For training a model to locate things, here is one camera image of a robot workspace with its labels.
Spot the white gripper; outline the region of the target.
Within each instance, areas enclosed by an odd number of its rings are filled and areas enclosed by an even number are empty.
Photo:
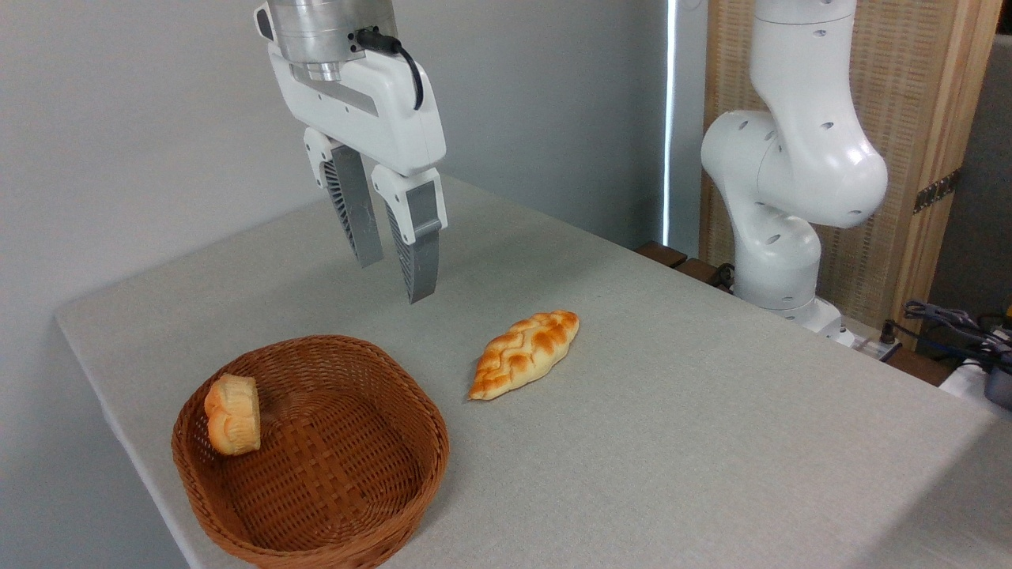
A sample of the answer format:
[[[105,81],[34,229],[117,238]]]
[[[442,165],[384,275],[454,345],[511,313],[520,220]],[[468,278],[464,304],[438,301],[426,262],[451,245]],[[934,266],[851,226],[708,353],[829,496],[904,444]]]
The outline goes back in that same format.
[[[432,295],[440,230],[448,226],[440,173],[432,168],[446,155],[440,112],[422,67],[358,40],[365,29],[397,35],[393,5],[265,3],[255,22],[283,100],[310,126],[308,162],[359,266],[383,259],[361,153],[382,164],[372,182],[386,202],[408,301]]]

